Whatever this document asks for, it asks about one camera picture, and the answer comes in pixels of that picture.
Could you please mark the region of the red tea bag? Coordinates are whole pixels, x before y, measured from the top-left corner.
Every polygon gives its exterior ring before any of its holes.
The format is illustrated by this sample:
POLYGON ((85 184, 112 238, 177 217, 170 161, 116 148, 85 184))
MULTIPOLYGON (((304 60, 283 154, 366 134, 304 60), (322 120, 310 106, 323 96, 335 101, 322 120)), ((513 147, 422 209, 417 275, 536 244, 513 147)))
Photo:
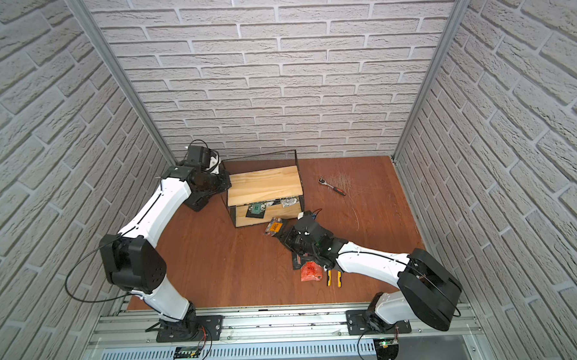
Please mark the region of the red tea bag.
POLYGON ((311 281, 321 281, 323 279, 323 268, 314 262, 306 262, 300 268, 301 281, 311 282, 311 281))

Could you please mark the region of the orange tea bag shelf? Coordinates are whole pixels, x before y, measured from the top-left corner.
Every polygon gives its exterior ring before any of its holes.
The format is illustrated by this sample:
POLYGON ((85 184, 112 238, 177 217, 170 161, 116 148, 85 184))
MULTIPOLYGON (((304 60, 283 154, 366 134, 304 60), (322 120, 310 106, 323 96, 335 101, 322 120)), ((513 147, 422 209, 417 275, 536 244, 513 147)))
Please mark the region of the orange tea bag shelf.
POLYGON ((272 218, 270 223, 266 227, 265 234, 267 236, 276 236, 282 230, 282 227, 285 224, 285 220, 283 218, 272 218))

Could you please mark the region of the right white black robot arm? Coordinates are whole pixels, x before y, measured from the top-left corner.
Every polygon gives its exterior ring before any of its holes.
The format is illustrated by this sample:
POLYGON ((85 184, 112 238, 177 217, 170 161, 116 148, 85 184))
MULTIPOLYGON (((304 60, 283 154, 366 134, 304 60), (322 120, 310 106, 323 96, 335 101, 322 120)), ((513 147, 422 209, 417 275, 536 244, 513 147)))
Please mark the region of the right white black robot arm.
POLYGON ((351 335, 391 333, 413 319, 446 332, 452 320, 462 316, 458 307, 462 284, 423 249, 393 254, 362 247, 334 236, 311 212, 301 213, 293 223, 279 217, 272 219, 267 234, 306 264, 325 272, 360 274, 397 289, 377 293, 365 311, 347 317, 351 335))

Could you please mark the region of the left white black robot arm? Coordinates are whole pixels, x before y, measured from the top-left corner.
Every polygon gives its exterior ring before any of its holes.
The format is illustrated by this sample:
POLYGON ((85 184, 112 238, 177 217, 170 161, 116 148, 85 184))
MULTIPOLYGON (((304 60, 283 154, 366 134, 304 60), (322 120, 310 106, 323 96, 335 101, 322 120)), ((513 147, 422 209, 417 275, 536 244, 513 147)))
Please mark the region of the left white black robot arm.
POLYGON ((168 222, 183 205, 201 211, 214 195, 231 187, 219 152, 194 140, 184 160, 169 167, 144 207, 117 234, 104 236, 100 256, 106 280, 141 298, 160 320, 180 324, 192 304, 167 278, 167 265, 156 246, 168 222))

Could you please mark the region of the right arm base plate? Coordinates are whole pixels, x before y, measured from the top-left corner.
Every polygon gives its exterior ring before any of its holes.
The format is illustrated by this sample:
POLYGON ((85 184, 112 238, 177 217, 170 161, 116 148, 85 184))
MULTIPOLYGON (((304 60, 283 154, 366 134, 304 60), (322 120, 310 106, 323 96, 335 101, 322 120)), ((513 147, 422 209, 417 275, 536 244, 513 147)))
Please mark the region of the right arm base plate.
POLYGON ((364 333, 390 335, 395 333, 409 334, 412 332, 412 327, 408 320, 390 325, 367 310, 347 310, 345 317, 346 327, 350 336, 360 336, 364 333))

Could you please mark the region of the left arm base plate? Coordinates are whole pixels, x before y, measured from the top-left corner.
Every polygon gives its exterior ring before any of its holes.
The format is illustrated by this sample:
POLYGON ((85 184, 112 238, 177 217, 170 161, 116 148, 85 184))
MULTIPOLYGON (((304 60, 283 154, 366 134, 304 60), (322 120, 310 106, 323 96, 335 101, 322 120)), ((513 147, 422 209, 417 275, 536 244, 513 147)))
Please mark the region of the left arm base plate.
POLYGON ((178 343, 219 340, 221 337, 224 317, 222 315, 194 316, 184 321, 159 321, 158 343, 178 343))

